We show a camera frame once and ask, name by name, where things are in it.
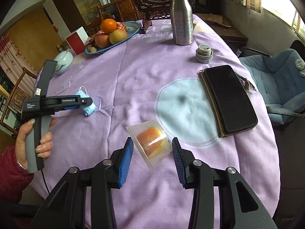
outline transparent plastic container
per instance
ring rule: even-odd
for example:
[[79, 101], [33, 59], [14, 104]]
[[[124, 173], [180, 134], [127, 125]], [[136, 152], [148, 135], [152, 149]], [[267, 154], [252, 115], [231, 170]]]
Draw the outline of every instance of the transparent plastic container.
[[146, 121], [126, 129], [150, 169], [171, 153], [171, 143], [158, 122]]

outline face mask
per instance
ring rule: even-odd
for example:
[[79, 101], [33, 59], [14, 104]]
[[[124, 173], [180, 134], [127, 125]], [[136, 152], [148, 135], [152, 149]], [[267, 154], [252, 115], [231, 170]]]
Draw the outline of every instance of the face mask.
[[[87, 94], [87, 90], [86, 90], [86, 88], [85, 88], [84, 86], [81, 86], [81, 87], [79, 88], [79, 90], [78, 90], [78, 92], [76, 93], [76, 95], [80, 95], [81, 98], [89, 97], [89, 95]], [[95, 106], [94, 103], [92, 103], [92, 104], [89, 105], [89, 106], [82, 106], [82, 109], [83, 109], [85, 115], [91, 115], [91, 114], [96, 110], [96, 106]]]

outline mask ear loop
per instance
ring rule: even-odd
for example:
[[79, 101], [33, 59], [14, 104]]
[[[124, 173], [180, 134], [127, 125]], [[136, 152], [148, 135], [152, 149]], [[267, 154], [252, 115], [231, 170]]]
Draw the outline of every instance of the mask ear loop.
[[86, 91], [86, 95], [87, 95], [87, 89], [86, 89], [86, 87], [85, 87], [85, 86], [81, 86], [81, 87], [79, 88], [79, 90], [78, 90], [78, 91], [80, 91], [80, 90], [81, 90], [81, 88], [84, 88], [84, 89], [85, 89], [85, 91]]

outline thermos bottle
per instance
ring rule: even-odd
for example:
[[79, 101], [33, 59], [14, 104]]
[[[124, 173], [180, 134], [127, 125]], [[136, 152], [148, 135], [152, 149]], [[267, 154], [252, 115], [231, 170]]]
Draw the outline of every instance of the thermos bottle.
[[193, 43], [193, 12], [188, 0], [171, 0], [170, 20], [177, 45]]

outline silver bracelet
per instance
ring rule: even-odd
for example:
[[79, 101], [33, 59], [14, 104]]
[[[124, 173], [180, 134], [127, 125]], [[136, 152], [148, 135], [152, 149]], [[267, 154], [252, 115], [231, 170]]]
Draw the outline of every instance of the silver bracelet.
[[26, 168], [24, 168], [22, 165], [21, 165], [21, 163], [19, 163], [19, 162], [17, 162], [18, 163], [18, 165], [19, 165], [19, 167], [20, 168], [22, 168], [24, 171], [26, 171], [27, 172], [27, 169]]

